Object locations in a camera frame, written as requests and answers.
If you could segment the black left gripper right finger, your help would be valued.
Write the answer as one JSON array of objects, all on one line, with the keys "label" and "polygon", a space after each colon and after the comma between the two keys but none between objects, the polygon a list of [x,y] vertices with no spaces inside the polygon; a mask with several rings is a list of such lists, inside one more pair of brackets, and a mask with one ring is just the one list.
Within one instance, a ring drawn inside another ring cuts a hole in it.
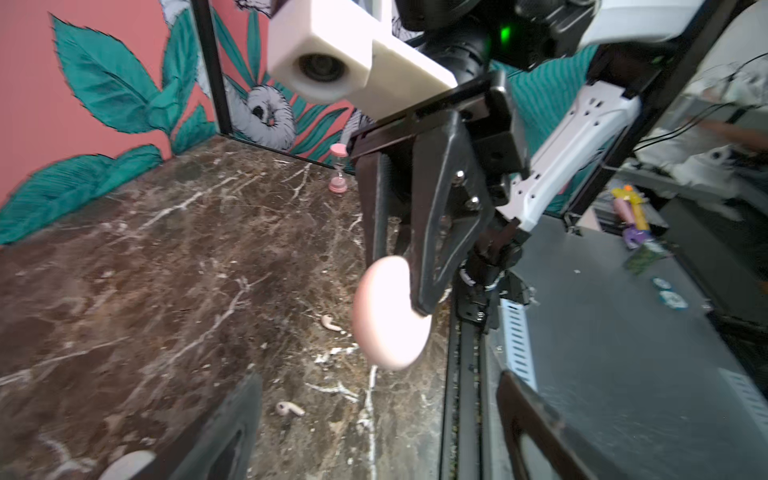
[{"label": "black left gripper right finger", "polygon": [[510,370],[499,378],[498,411],[515,479],[604,479],[606,460]]}]

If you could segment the pink round disc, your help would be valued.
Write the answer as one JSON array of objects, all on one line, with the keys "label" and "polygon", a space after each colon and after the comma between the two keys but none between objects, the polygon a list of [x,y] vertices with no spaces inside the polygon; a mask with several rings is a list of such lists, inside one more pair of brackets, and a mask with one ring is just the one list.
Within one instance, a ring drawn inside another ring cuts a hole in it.
[{"label": "pink round disc", "polygon": [[410,269],[401,256],[387,256],[367,268],[355,292],[352,332],[367,360],[400,371],[423,352],[432,317],[411,305]]}]

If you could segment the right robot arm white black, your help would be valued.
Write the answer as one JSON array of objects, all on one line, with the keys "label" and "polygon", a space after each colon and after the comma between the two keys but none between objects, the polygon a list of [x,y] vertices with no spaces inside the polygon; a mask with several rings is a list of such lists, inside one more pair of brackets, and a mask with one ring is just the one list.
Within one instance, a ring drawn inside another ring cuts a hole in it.
[{"label": "right robot arm white black", "polygon": [[564,186],[637,139],[710,1],[399,1],[457,86],[350,143],[368,267],[359,328],[427,328],[456,276],[478,317]]}]

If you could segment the white earbuds charging case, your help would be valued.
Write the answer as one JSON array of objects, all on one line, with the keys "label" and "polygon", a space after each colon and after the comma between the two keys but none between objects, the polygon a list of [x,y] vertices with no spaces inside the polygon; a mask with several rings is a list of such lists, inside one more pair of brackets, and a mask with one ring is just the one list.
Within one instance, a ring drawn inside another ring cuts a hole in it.
[{"label": "white earbuds charging case", "polygon": [[125,454],[110,464],[99,480],[130,480],[150,465],[156,454],[149,450],[137,450]]}]

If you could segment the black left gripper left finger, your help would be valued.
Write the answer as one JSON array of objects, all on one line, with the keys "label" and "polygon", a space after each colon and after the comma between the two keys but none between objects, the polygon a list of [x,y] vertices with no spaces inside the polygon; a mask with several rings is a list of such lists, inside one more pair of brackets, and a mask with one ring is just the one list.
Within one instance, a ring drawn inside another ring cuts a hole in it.
[{"label": "black left gripper left finger", "polygon": [[262,413],[262,378],[246,375],[136,479],[245,479]]}]

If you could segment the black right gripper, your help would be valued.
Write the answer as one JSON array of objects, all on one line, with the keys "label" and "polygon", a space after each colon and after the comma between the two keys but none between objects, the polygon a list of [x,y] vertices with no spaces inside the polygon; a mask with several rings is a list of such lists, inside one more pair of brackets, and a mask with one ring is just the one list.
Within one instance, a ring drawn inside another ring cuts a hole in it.
[{"label": "black right gripper", "polygon": [[348,148],[350,158],[357,160],[367,267],[387,254],[388,240],[392,163],[375,151],[414,137],[411,305],[430,315],[493,217],[482,169],[491,176],[526,179],[531,156],[501,71],[485,73],[354,133]]}]

